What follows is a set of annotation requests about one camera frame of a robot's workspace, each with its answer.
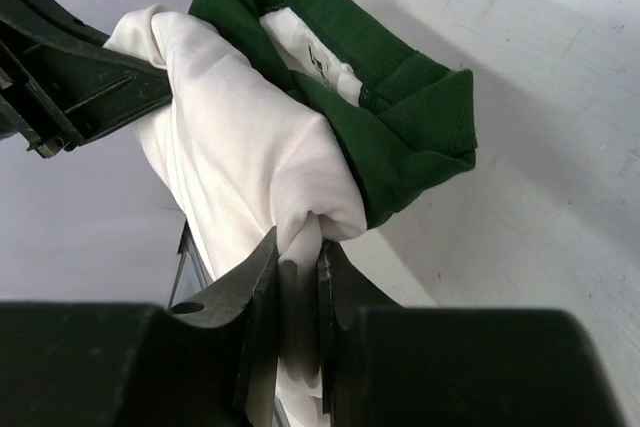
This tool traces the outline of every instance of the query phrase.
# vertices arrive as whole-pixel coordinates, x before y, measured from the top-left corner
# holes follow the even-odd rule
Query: green fabric
[[[290,7],[363,82],[360,108],[290,71],[259,23]],[[475,165],[473,76],[411,49],[351,0],[193,0],[255,69],[327,117],[364,200],[369,228]]]

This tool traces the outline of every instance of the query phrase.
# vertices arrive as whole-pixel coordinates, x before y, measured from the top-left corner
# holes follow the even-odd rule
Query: white cloth
[[[133,127],[212,277],[277,226],[283,360],[300,392],[317,394],[316,326],[307,317],[312,269],[323,238],[366,230],[362,198],[326,119],[268,83],[213,27],[184,14],[159,6],[127,14],[105,47],[167,69],[172,104]]]

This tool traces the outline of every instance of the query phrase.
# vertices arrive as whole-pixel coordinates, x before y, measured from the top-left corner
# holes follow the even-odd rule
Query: black foreground object
[[[2,425],[271,427],[275,229],[166,312],[0,304]],[[334,427],[618,427],[594,349],[558,311],[404,309],[338,244],[318,260],[323,406]]]
[[[165,71],[106,40],[54,0],[0,0],[0,140],[50,158],[171,102]]]

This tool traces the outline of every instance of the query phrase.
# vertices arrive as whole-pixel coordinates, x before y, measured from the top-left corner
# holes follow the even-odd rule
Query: white background
[[[58,1],[105,31],[189,4]],[[573,312],[640,425],[640,0],[355,1],[474,70],[480,148],[352,259],[406,303]],[[0,145],[0,297],[164,299],[181,216],[131,135],[48,162],[23,147]]]

